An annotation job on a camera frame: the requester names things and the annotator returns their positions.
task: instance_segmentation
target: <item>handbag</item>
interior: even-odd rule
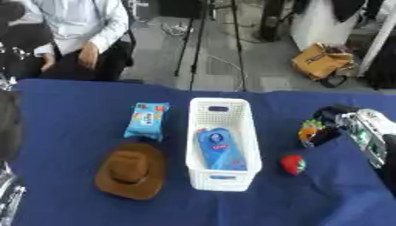
[[[334,88],[347,81],[347,76],[338,72],[354,67],[353,58],[344,47],[316,43],[295,57],[293,65],[309,79],[319,81],[324,87]]]

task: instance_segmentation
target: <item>basket handle hole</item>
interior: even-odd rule
[[[227,112],[229,109],[227,107],[220,106],[210,106],[209,111],[217,111],[217,112]]]
[[[210,179],[214,180],[234,180],[236,177],[231,177],[231,176],[210,176]]]

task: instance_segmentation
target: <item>shirt sleeve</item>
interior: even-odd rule
[[[42,57],[42,55],[44,53],[50,53],[52,55],[55,55],[54,47],[52,46],[51,43],[48,43],[46,45],[43,45],[41,47],[37,47],[36,49],[34,49],[34,56],[35,57]]]
[[[40,8],[32,0],[12,0],[12,2],[21,3],[25,6],[25,15],[16,21],[12,21],[10,26],[20,24],[41,24],[44,17]]]
[[[129,18],[121,0],[95,0],[94,2],[106,26],[90,41],[102,54],[124,35],[129,26]]]

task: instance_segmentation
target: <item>hand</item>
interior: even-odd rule
[[[99,49],[94,45],[94,43],[89,41],[84,45],[80,52],[79,63],[90,70],[94,70],[98,57]]]
[[[55,64],[55,56],[50,53],[44,53],[42,55],[44,59],[44,65],[42,66],[42,72],[47,71],[51,66]]]

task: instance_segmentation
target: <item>blue pouch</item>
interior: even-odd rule
[[[161,141],[163,139],[161,123],[168,109],[169,103],[138,102],[124,137],[147,137]]]
[[[198,142],[210,170],[247,170],[245,159],[225,128],[198,131]]]

